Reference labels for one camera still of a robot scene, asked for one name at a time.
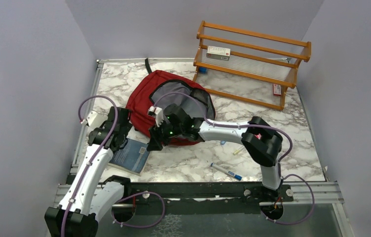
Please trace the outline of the red student backpack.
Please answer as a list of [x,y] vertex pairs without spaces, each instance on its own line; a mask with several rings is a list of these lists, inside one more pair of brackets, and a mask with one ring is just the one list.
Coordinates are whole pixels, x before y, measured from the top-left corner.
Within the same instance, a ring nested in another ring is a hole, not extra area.
[[[215,119],[216,110],[210,94],[198,83],[184,77],[157,70],[146,76],[130,95],[127,109],[134,128],[150,138],[149,128],[155,119],[148,116],[150,106],[165,109],[171,104],[182,107],[192,118]],[[195,145],[175,139],[170,145]]]

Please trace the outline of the dark blue book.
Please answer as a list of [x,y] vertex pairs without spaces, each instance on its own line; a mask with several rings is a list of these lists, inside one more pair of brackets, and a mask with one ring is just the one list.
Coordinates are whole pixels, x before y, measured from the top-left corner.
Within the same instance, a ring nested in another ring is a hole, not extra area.
[[150,155],[147,146],[146,143],[127,138],[120,150],[114,153],[108,166],[141,176]]

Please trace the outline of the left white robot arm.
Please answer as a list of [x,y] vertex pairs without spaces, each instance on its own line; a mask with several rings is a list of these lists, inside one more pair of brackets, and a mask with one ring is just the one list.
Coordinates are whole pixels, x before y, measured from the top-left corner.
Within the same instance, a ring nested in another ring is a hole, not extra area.
[[87,150],[69,190],[57,207],[49,207],[44,215],[53,237],[94,237],[103,215],[116,202],[127,202],[131,189],[128,178],[109,181],[96,191],[106,166],[115,152],[123,149],[132,128],[130,111],[111,107],[108,115],[91,111],[85,124],[91,127]]

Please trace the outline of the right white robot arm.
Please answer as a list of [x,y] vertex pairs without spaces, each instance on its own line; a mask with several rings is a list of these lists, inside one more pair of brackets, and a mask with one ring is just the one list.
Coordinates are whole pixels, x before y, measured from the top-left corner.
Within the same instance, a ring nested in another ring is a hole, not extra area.
[[148,115],[155,119],[155,125],[149,129],[148,151],[161,151],[175,139],[241,144],[254,162],[261,166],[262,197],[273,201],[280,196],[281,180],[277,157],[282,149],[283,138],[277,129],[260,117],[253,117],[249,122],[236,123],[192,118],[176,104],[165,109],[151,106]]

